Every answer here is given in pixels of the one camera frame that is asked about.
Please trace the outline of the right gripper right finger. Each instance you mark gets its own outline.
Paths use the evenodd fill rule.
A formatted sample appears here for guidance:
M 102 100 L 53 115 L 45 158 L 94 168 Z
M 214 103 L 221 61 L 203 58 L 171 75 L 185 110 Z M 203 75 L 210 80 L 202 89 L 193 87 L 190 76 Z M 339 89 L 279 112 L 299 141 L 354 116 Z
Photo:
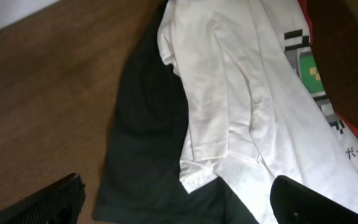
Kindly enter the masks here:
M 358 224 L 358 214 L 284 176 L 271 188 L 270 204 L 278 224 Z

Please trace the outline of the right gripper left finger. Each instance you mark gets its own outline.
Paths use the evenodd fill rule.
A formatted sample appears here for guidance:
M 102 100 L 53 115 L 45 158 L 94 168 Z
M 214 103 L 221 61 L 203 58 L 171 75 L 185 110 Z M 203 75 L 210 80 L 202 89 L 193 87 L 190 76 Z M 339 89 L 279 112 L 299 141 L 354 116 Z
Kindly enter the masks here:
M 76 224 L 85 184 L 72 173 L 0 211 L 0 224 Z

